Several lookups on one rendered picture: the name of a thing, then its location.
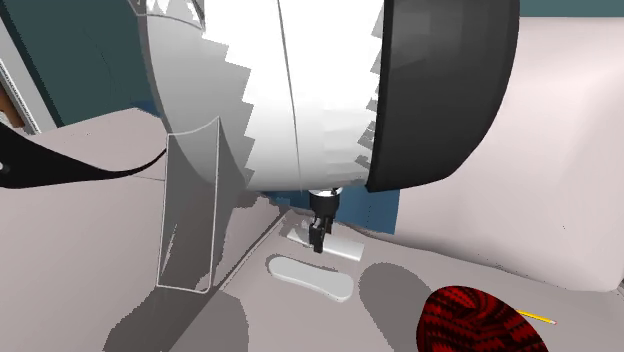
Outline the white flat rectangular box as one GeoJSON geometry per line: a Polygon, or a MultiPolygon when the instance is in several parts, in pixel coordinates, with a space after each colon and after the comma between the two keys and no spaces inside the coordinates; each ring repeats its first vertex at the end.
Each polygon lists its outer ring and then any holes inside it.
{"type": "MultiPolygon", "coordinates": [[[[286,237],[307,248],[313,247],[309,240],[309,222],[307,220],[303,220],[300,225],[295,225],[286,237]]],[[[324,253],[333,254],[357,262],[361,260],[364,249],[365,245],[363,243],[335,235],[326,236],[323,244],[324,253]]]]}

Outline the red black patterned ball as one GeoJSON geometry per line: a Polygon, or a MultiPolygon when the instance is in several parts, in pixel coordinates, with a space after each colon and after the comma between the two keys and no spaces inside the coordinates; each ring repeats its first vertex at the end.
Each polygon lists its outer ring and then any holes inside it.
{"type": "Polygon", "coordinates": [[[418,352],[549,352],[516,309],[467,286],[445,286],[429,295],[416,344],[418,352]]]}

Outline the yellow pencil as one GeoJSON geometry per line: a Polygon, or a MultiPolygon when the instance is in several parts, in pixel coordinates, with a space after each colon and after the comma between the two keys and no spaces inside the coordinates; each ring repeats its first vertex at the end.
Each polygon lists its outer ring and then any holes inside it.
{"type": "Polygon", "coordinates": [[[558,322],[553,320],[553,319],[550,319],[550,318],[547,318],[547,317],[544,317],[544,316],[540,316],[540,315],[537,315],[537,314],[534,314],[534,313],[531,313],[531,312],[528,312],[528,311],[516,309],[516,312],[518,314],[524,316],[524,317],[535,319],[537,321],[541,321],[541,322],[544,322],[544,323],[547,323],[547,324],[551,324],[551,325],[557,325],[558,324],[558,322]]]}

